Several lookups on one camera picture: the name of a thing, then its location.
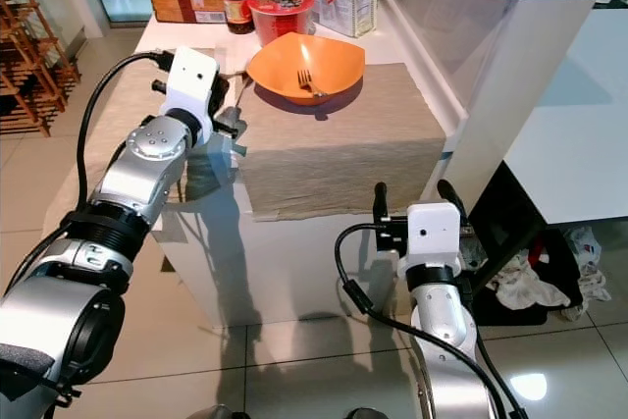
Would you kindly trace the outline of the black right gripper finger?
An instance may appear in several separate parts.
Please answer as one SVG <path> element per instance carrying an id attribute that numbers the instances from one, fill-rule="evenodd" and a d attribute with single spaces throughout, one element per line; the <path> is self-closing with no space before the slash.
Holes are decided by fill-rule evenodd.
<path id="1" fill-rule="evenodd" d="M 389 213 L 389 203 L 387 202 L 387 185 L 377 182 L 374 185 L 374 199 L 372 207 L 374 236 L 377 243 L 391 243 L 389 225 L 391 216 Z"/>
<path id="2" fill-rule="evenodd" d="M 463 204 L 461 198 L 459 198 L 456 190 L 454 190 L 454 187 L 448 180 L 437 181 L 437 194 L 457 209 L 459 218 L 467 219 L 465 204 Z"/>

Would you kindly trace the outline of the orange plastic plate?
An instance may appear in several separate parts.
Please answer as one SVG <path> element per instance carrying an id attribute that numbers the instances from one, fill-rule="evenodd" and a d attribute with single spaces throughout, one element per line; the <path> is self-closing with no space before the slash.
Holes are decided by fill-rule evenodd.
<path id="1" fill-rule="evenodd" d="M 328 93 L 314 99 L 297 82 L 297 70 L 308 69 L 315 85 Z M 246 72 L 256 85 L 300 106 L 322 105 L 349 91 L 363 78 L 365 51 L 339 39 L 288 33 L 260 48 Z"/>

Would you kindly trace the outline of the black laundry basket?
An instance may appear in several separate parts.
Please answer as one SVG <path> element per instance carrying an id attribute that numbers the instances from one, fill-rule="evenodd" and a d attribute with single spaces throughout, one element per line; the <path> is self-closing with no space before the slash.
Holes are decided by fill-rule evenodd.
<path id="1" fill-rule="evenodd" d="M 540 326 L 550 307 L 511 310 L 499 305 L 497 294 L 488 290 L 488 280 L 516 254 L 539 243 L 547 250 L 549 263 L 539 270 L 540 279 L 556 285 L 575 305 L 584 301 L 580 292 L 577 261 L 562 232 L 575 223 L 551 223 L 535 208 L 533 200 L 505 163 L 499 164 L 488 186 L 468 214 L 477 239 L 488 254 L 488 262 L 472 276 L 475 289 L 472 313 L 477 325 Z"/>

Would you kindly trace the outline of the metal fork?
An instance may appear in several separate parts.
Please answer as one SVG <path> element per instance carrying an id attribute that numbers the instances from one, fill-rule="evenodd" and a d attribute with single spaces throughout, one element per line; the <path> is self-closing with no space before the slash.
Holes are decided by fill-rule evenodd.
<path id="1" fill-rule="evenodd" d="M 322 99 L 322 97 L 328 96 L 327 92 L 315 85 L 308 69 L 297 70 L 297 83 L 299 83 L 302 90 L 308 91 L 314 99 Z"/>

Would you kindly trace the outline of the beige crumpled cloth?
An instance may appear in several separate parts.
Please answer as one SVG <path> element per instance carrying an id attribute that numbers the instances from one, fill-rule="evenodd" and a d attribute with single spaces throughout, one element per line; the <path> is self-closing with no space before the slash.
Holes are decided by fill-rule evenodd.
<path id="1" fill-rule="evenodd" d="M 486 288 L 497 294 L 497 301 L 507 310 L 525 310 L 534 306 L 562 308 L 571 306 L 571 298 L 552 282 L 540 276 L 539 268 L 552 272 L 559 267 L 550 256 L 531 262 L 528 252 L 520 250 L 490 279 Z"/>

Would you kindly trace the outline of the red lid sauce jar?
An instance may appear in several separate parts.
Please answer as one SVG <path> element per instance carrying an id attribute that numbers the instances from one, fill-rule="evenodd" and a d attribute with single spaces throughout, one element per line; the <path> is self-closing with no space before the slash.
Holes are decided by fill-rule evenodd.
<path id="1" fill-rule="evenodd" d="M 247 0 L 224 0 L 226 27 L 234 34 L 248 34 L 254 32 L 255 25 L 251 19 L 251 10 Z"/>

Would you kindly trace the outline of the red instant noodle bowl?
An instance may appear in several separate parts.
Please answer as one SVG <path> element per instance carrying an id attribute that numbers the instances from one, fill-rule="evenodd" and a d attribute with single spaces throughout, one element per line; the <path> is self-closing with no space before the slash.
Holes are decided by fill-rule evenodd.
<path id="1" fill-rule="evenodd" d="M 317 32 L 313 19 L 317 0 L 246 0 L 261 46 L 288 33 L 313 36 Z"/>

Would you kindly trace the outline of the white crumpled cloth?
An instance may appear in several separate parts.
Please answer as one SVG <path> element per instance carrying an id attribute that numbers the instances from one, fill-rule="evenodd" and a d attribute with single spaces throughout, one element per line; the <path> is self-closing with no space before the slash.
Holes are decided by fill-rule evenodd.
<path id="1" fill-rule="evenodd" d="M 606 289 L 606 278 L 601 271 L 600 258 L 602 248 L 597 243 L 591 226 L 569 228 L 564 231 L 571 253 L 573 253 L 579 279 L 577 286 L 582 294 L 582 302 L 559 312 L 562 319 L 570 322 L 579 321 L 588 311 L 589 302 L 610 301 L 613 297 Z"/>

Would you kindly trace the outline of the wooden shelf rack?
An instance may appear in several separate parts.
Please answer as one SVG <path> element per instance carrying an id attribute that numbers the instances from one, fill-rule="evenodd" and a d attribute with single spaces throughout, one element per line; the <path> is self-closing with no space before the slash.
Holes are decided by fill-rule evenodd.
<path id="1" fill-rule="evenodd" d="M 0 0 L 0 132 L 48 136 L 80 73 L 37 0 Z"/>

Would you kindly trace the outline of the grey robot left foot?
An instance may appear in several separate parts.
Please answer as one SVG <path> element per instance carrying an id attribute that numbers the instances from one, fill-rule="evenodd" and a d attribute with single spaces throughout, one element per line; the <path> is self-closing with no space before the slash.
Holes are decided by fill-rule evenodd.
<path id="1" fill-rule="evenodd" d="M 185 419 L 235 419 L 235 412 L 225 404 L 205 407 L 189 414 Z"/>

